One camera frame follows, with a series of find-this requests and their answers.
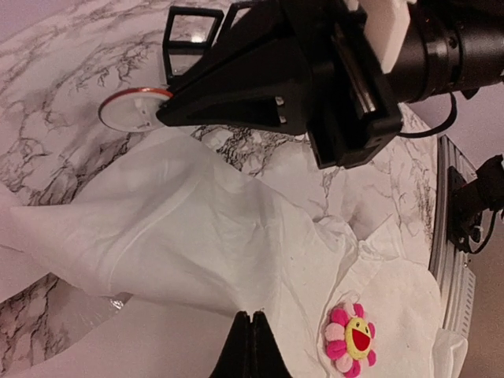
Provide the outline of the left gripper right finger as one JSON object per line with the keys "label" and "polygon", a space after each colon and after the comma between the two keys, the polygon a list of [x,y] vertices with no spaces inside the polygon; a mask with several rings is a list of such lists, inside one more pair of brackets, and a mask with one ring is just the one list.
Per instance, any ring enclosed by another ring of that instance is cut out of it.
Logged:
{"label": "left gripper right finger", "polygon": [[251,376],[291,378],[266,315],[257,311],[251,326]]}

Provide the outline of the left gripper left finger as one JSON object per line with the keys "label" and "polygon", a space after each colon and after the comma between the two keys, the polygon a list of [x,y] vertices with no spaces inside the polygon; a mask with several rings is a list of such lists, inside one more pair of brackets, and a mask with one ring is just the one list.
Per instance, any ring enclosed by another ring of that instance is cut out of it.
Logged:
{"label": "left gripper left finger", "polygon": [[249,378],[250,377],[250,316],[240,311],[217,359],[211,378]]}

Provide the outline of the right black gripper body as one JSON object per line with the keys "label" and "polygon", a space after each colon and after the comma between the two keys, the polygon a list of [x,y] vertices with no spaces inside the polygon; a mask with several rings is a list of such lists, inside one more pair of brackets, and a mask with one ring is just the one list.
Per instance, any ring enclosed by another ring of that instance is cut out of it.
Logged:
{"label": "right black gripper body", "polygon": [[369,163],[402,129],[402,114],[365,37],[371,19],[343,1],[285,1],[308,62],[308,136],[319,169]]}

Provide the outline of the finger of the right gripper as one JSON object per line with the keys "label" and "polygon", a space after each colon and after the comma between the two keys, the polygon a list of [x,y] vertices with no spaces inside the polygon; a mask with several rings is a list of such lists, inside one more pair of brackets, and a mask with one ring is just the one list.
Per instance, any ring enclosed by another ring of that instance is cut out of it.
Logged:
{"label": "finger of the right gripper", "polygon": [[257,2],[183,74],[183,85],[190,85],[230,61],[291,34],[280,1]]}
{"label": "finger of the right gripper", "polygon": [[306,133],[309,69],[296,39],[273,40],[222,65],[210,61],[204,56],[172,87],[160,122]]}

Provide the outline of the pink flower brooch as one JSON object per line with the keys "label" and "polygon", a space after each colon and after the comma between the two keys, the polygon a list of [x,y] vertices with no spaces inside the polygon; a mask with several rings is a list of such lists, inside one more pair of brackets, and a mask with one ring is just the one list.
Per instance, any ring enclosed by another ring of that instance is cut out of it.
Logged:
{"label": "pink flower brooch", "polygon": [[359,377],[376,364],[376,327],[361,303],[341,302],[331,309],[322,335],[326,356],[344,377]]}

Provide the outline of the white button shirt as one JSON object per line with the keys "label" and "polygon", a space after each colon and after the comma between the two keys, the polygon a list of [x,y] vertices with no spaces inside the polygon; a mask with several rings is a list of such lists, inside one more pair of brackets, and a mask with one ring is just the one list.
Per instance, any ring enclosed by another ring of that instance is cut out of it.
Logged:
{"label": "white button shirt", "polygon": [[199,141],[147,136],[66,205],[23,206],[1,190],[1,282],[44,269],[126,306],[30,377],[207,377],[235,315],[263,311],[292,377],[343,377],[324,351],[341,302],[376,327],[376,364],[359,377],[457,377],[467,339],[442,328],[428,248],[405,243],[382,199],[358,238],[339,216],[313,219]]}

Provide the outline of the round red white badge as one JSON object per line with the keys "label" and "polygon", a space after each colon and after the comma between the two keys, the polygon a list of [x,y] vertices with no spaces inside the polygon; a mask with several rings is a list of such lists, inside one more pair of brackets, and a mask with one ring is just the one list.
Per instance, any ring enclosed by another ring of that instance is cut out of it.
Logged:
{"label": "round red white badge", "polygon": [[156,114],[172,98],[166,89],[134,87],[109,96],[98,108],[99,120],[119,132],[142,133],[164,127]]}

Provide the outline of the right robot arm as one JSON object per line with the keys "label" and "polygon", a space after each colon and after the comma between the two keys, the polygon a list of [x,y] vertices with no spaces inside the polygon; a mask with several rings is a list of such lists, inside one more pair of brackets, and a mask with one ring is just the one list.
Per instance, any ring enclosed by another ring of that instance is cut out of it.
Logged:
{"label": "right robot arm", "polygon": [[500,1],[244,1],[172,6],[162,43],[168,127],[308,135],[320,169],[370,162],[399,104],[503,80]]}

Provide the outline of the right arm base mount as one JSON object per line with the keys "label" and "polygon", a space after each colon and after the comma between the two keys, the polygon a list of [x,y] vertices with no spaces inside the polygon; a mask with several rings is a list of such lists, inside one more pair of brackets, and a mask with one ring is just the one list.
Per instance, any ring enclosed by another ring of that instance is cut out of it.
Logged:
{"label": "right arm base mount", "polygon": [[[474,239],[480,246],[472,250],[469,241],[480,226],[483,212],[492,212],[484,240]],[[488,244],[498,213],[503,210],[503,156],[496,155],[476,170],[475,180],[466,181],[453,166],[448,169],[447,238],[462,252],[479,254]]]}

